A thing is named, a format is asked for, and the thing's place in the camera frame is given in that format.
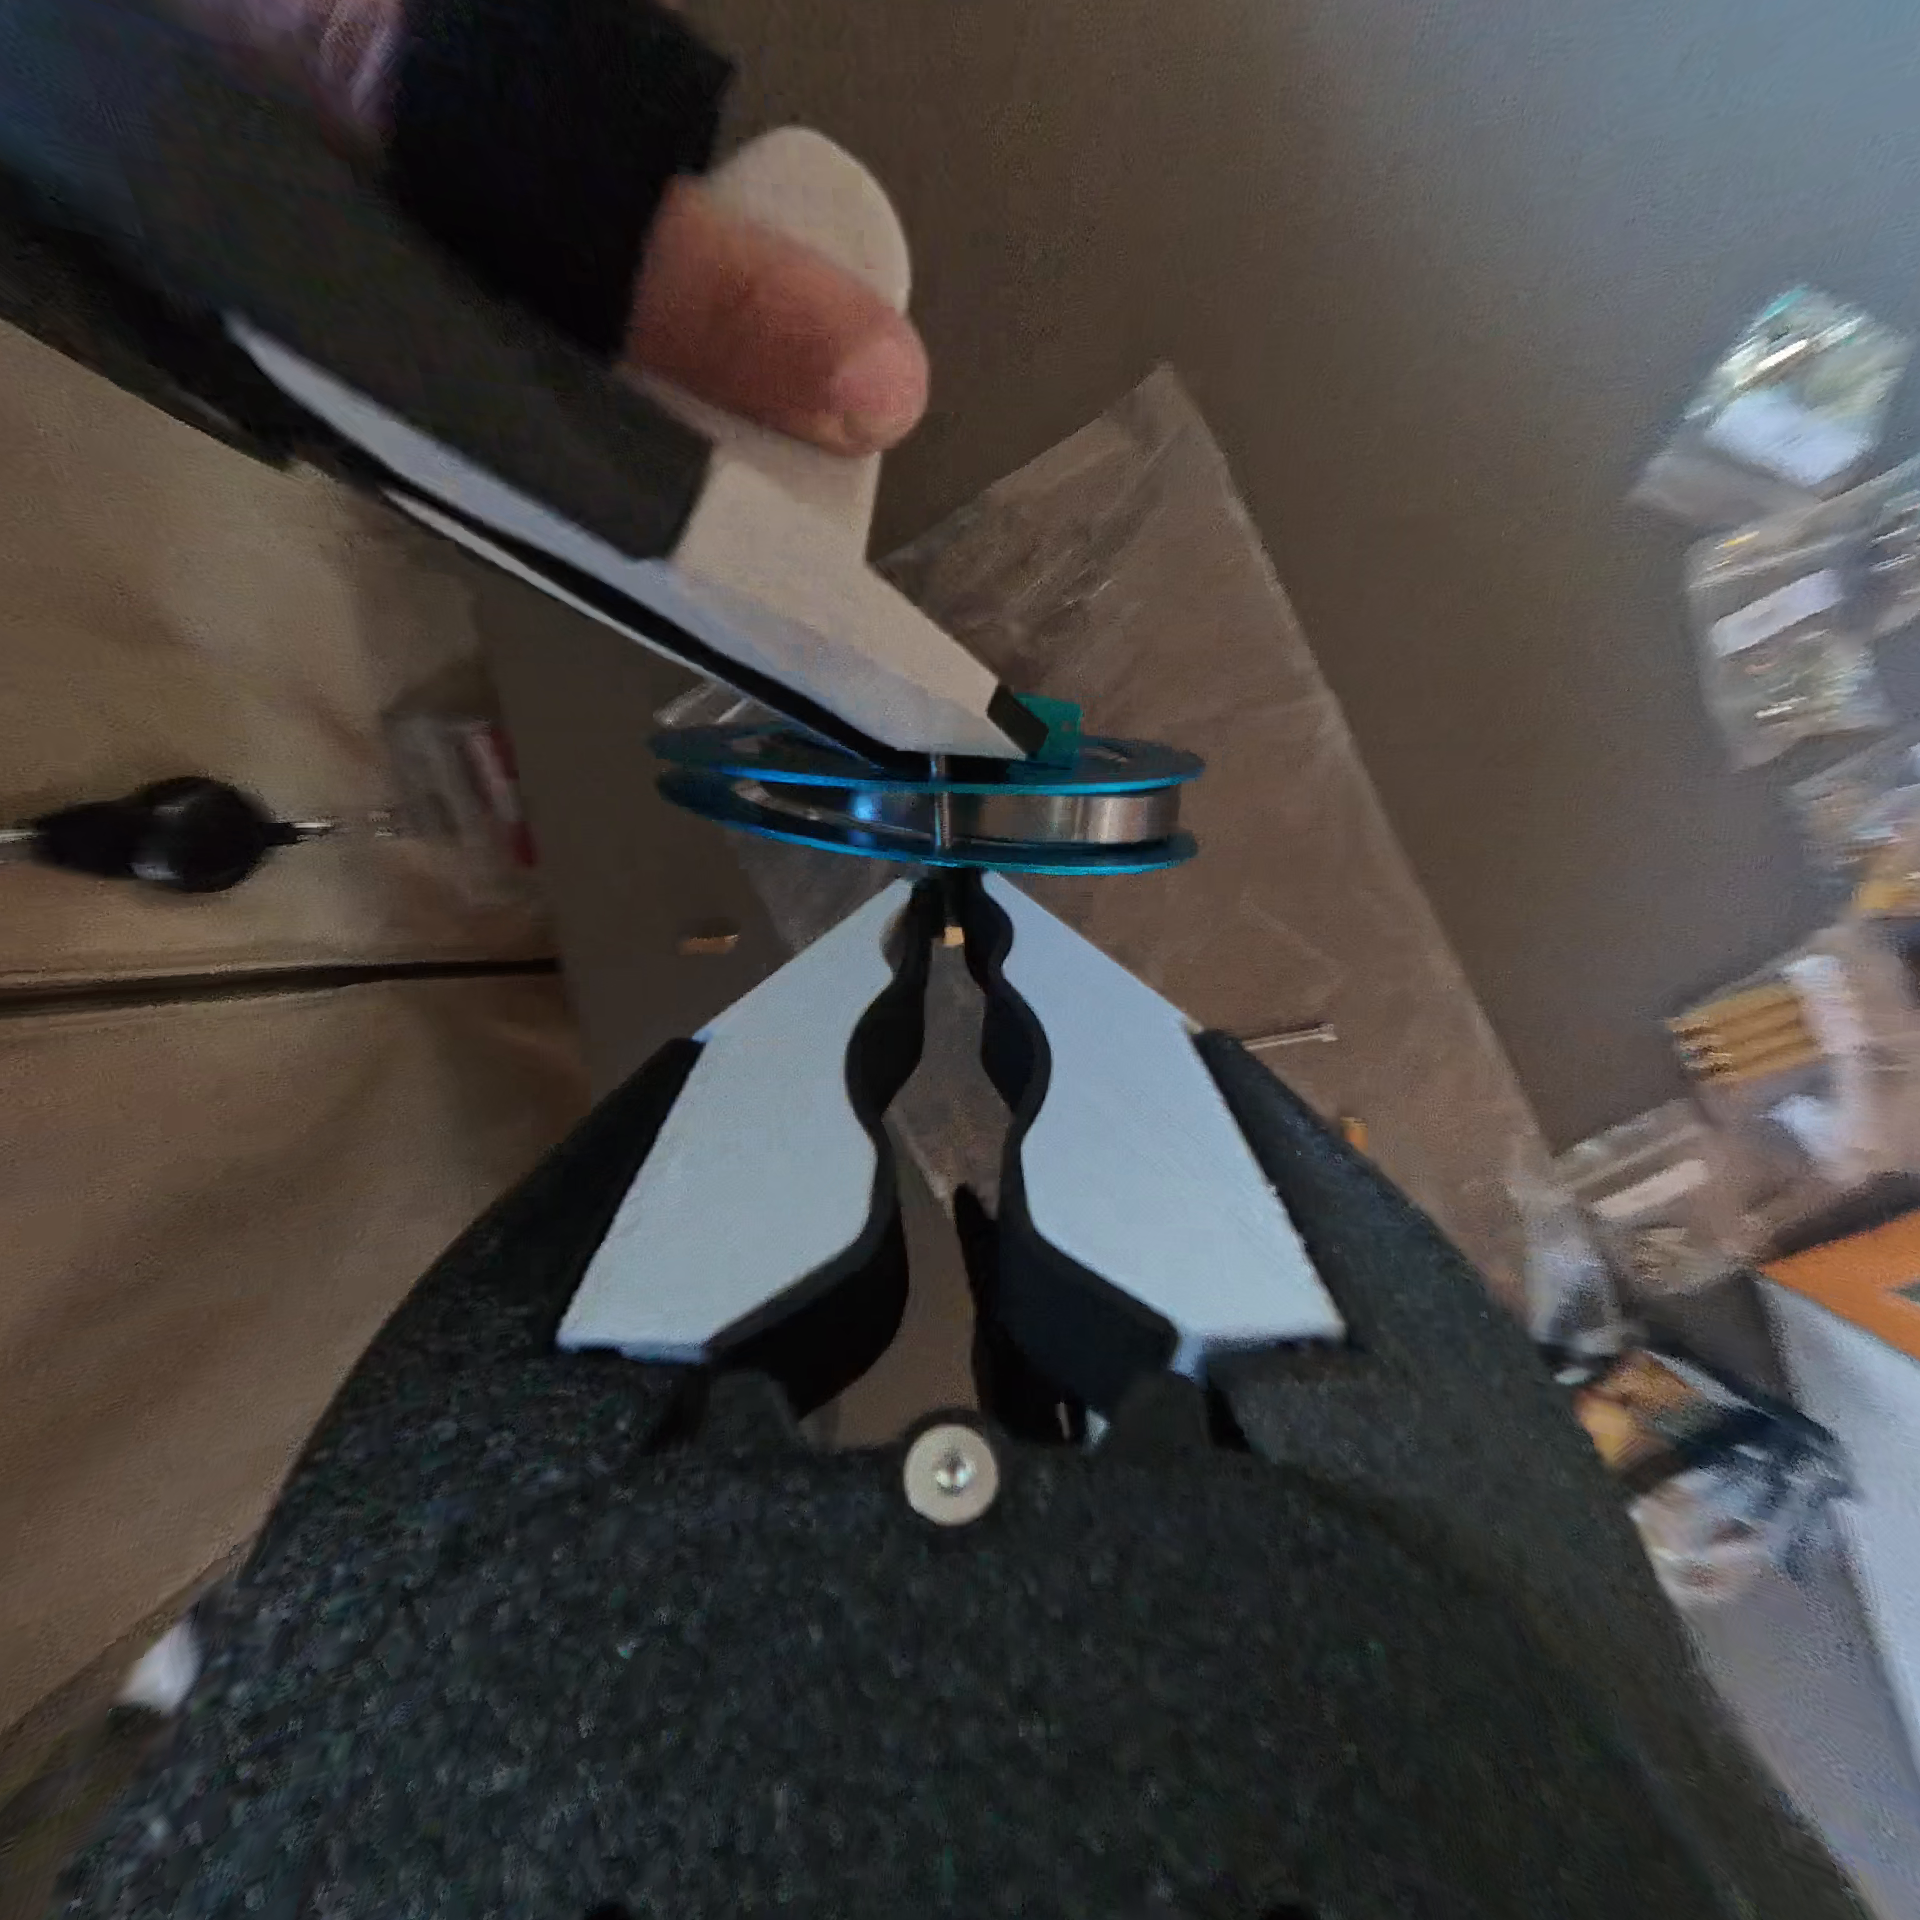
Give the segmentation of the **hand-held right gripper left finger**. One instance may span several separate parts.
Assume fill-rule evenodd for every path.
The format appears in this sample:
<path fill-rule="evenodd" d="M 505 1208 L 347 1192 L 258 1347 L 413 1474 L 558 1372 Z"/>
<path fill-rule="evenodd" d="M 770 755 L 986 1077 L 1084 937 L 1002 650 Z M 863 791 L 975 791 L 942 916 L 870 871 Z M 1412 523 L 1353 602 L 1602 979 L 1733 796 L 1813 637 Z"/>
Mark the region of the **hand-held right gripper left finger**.
<path fill-rule="evenodd" d="M 861 1378 L 907 1296 L 883 1117 L 921 1063 L 932 887 L 897 881 L 711 1020 L 558 1328 L 562 1354 L 762 1375 L 795 1412 Z"/>

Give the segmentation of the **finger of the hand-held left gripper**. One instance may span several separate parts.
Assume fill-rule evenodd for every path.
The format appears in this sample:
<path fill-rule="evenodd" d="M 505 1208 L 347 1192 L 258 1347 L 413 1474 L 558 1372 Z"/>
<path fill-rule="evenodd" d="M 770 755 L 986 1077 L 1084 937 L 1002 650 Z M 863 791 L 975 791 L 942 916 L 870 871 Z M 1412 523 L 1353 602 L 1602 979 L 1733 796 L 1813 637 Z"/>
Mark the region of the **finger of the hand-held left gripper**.
<path fill-rule="evenodd" d="M 711 175 L 711 193 L 906 313 L 913 267 L 897 209 L 825 135 L 757 135 Z M 995 673 L 870 564 L 878 455 L 793 442 L 652 376 L 644 393 L 711 444 L 703 491 L 662 564 L 673 621 L 738 682 L 772 683 L 759 704 L 818 711 L 807 730 L 839 724 L 863 757 L 1023 757 L 1002 732 Z"/>
<path fill-rule="evenodd" d="M 772 691 L 738 682 L 731 661 L 666 616 L 666 563 L 703 491 L 707 435 L 577 352 L 481 344 L 471 371 L 451 360 L 399 371 L 377 399 L 247 321 L 223 324 L 421 523 L 754 700 Z M 799 727 L 820 715 L 772 711 Z M 818 737 L 855 751 L 839 724 Z"/>

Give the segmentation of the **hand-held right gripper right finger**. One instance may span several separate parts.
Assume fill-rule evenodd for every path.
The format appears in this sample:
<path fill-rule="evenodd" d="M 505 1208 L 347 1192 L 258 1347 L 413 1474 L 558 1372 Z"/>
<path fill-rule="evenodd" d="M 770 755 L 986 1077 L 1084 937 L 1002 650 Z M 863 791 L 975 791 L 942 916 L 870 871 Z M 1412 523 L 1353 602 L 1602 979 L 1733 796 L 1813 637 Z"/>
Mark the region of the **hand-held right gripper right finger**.
<path fill-rule="evenodd" d="M 1201 1027 L 1007 877 L 969 884 L 963 925 L 1011 1121 L 991 1316 L 1022 1360 L 1111 1419 L 1143 1380 L 1340 1347 Z"/>

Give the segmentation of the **blue round turntable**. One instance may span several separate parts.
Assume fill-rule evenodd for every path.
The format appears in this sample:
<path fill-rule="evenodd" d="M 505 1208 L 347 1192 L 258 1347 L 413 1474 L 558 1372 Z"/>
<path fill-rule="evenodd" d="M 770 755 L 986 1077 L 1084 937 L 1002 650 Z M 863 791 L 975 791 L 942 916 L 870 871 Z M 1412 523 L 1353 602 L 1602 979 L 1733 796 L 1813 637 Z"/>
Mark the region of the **blue round turntable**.
<path fill-rule="evenodd" d="M 869 759 L 782 722 L 653 739 L 673 805 L 770 843 L 927 871 L 1156 873 L 1194 858 L 1185 791 L 1204 763 L 1159 744 L 1073 737 L 1037 759 Z"/>

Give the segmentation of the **red and white card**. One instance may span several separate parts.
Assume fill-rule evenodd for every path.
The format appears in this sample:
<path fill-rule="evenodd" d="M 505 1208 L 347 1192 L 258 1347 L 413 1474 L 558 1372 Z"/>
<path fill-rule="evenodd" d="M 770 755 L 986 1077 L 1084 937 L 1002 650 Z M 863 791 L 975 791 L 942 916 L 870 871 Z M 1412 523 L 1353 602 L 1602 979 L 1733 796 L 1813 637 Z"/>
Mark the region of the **red and white card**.
<path fill-rule="evenodd" d="M 519 877 L 538 864 L 519 765 L 498 720 L 410 711 L 389 724 L 396 817 L 458 849 L 474 873 Z"/>

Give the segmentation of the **clear plastic bag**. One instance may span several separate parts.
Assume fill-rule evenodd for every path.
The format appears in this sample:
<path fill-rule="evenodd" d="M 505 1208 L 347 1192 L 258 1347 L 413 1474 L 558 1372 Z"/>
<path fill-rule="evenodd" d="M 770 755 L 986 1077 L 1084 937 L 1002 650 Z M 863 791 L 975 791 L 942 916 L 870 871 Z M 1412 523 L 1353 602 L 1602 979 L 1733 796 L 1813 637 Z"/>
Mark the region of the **clear plastic bag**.
<path fill-rule="evenodd" d="M 1493 1256 L 1546 1143 L 1370 778 L 1353 730 L 1177 376 L 879 563 L 1011 687 L 1090 732 L 1204 759 L 1198 858 L 1141 877 L 1026 881 L 1194 1023 L 1265 1052 L 1460 1244 Z"/>

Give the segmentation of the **silvery parts bag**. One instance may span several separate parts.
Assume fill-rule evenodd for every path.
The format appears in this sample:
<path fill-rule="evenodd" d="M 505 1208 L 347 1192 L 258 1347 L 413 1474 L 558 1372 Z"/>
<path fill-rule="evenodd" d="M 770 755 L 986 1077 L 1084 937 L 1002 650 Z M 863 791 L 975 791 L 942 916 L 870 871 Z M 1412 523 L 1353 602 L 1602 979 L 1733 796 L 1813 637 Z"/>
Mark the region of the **silvery parts bag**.
<path fill-rule="evenodd" d="M 1785 1399 L 1651 1347 L 1559 1360 L 1555 1378 L 1678 1610 L 1803 1579 L 1834 1546 L 1851 1474 L 1834 1433 Z"/>

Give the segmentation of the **orange box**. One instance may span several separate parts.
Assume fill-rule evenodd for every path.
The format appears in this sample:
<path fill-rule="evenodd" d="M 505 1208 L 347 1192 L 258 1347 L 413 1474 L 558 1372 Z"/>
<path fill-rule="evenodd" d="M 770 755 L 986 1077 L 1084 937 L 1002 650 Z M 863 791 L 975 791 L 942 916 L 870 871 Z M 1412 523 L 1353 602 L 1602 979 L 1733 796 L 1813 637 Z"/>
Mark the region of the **orange box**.
<path fill-rule="evenodd" d="M 1778 1257 L 1759 1276 L 1891 1349 L 1918 1356 L 1918 1209 Z"/>

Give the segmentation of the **large white box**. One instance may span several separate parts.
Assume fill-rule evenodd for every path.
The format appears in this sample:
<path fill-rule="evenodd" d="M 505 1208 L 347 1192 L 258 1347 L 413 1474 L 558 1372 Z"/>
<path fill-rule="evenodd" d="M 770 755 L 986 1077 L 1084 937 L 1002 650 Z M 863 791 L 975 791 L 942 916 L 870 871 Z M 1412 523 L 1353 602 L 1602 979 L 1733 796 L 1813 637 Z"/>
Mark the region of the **large white box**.
<path fill-rule="evenodd" d="M 1918 1370 L 1857 1312 L 1765 1281 L 1767 1328 L 1789 1385 L 1837 1458 L 1841 1493 L 1798 1553 L 1820 1667 L 1806 1712 L 1857 1778 L 1850 1811 L 1915 1855 Z"/>

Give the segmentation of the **row of small hardware bags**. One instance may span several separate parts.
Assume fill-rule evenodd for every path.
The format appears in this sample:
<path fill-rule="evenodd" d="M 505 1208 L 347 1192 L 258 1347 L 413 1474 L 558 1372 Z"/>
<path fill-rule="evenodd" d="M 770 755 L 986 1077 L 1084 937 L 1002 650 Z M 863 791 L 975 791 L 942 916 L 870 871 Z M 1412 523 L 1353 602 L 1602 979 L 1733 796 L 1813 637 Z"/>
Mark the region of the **row of small hardware bags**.
<path fill-rule="evenodd" d="M 1676 1004 L 1685 1108 L 1629 1227 L 1692 1290 L 1915 1194 L 1915 458 L 1885 436 L 1915 338 L 1798 284 L 1714 360 L 1633 499 L 1700 532 L 1683 564 L 1703 706 L 1783 805 L 1823 922 Z"/>

